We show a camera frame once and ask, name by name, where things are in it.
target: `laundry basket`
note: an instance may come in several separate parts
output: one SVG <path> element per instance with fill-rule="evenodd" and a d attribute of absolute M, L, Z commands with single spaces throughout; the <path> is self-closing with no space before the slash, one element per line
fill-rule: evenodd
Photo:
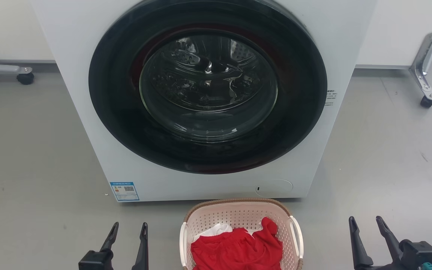
<path fill-rule="evenodd" d="M 283 242 L 281 270 L 301 270 L 303 238 L 300 226 L 290 211 L 278 201 L 265 198 L 225 199 L 204 202 L 186 215 L 180 231 L 180 257 L 183 270 L 195 266 L 191 254 L 194 236 L 214 225 L 229 224 L 251 231 L 262 229 L 261 219 L 270 218 L 278 226 L 276 237 Z"/>

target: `metal stand leg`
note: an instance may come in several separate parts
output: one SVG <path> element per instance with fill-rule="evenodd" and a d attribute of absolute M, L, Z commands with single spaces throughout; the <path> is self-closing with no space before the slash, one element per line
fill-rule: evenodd
<path fill-rule="evenodd" d="M 432 88 L 426 80 L 426 75 L 432 60 L 432 33 L 425 36 L 420 50 L 416 55 L 413 65 L 409 72 L 414 77 L 416 83 L 422 90 L 424 97 L 421 100 L 421 106 L 430 108 L 432 106 Z"/>
<path fill-rule="evenodd" d="M 33 71 L 30 67 L 19 67 L 13 65 L 0 65 L 0 74 L 19 74 L 16 78 L 22 84 L 31 84 L 34 80 Z"/>
<path fill-rule="evenodd" d="M 420 50 L 414 59 L 413 65 L 409 68 L 409 72 L 414 77 L 416 83 L 424 93 L 424 97 L 421 100 L 421 106 L 430 108 L 432 106 L 432 88 L 426 80 L 425 75 L 427 72 L 424 69 L 423 63 L 425 58 L 432 53 L 432 33 L 425 36 L 423 43 L 421 44 Z"/>

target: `baseboard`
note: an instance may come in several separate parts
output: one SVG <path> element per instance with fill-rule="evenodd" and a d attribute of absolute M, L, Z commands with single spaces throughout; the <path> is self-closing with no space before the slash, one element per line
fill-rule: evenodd
<path fill-rule="evenodd" d="M 351 77 L 404 78 L 408 76 L 410 76 L 410 72 L 404 69 L 355 68 Z"/>
<path fill-rule="evenodd" d="M 404 65 L 356 65 L 355 69 L 409 69 L 410 66 Z"/>

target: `white wall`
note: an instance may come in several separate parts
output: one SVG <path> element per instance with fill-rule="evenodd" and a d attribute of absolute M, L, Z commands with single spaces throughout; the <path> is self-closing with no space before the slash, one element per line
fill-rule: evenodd
<path fill-rule="evenodd" d="M 432 32 L 432 0 L 378 0 L 357 65 L 410 66 Z"/>
<path fill-rule="evenodd" d="M 0 0 L 0 60 L 53 59 L 29 1 Z"/>
<path fill-rule="evenodd" d="M 432 0 L 378 0 L 357 63 L 409 66 L 430 32 Z M 29 0 L 0 0 L 0 60 L 53 59 Z"/>

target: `basket handle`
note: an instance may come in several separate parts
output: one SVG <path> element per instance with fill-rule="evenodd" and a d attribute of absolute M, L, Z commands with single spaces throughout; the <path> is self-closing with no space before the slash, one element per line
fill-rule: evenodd
<path fill-rule="evenodd" d="M 183 222 L 180 230 L 180 259 L 181 259 L 181 265 L 183 267 L 186 266 L 185 246 L 186 246 L 186 222 Z"/>
<path fill-rule="evenodd" d="M 293 235 L 294 237 L 294 244 L 295 244 L 295 248 L 300 252 L 300 258 L 303 258 L 303 254 L 305 253 L 305 245 L 303 244 L 303 234 L 301 232 L 301 228 L 299 223 L 296 221 L 296 219 L 293 216 L 289 216 L 289 218 L 291 219 L 291 221 L 293 222 L 293 225 L 296 229 L 296 234 L 298 237 L 298 241 L 296 241 L 296 237 L 295 235 Z"/>

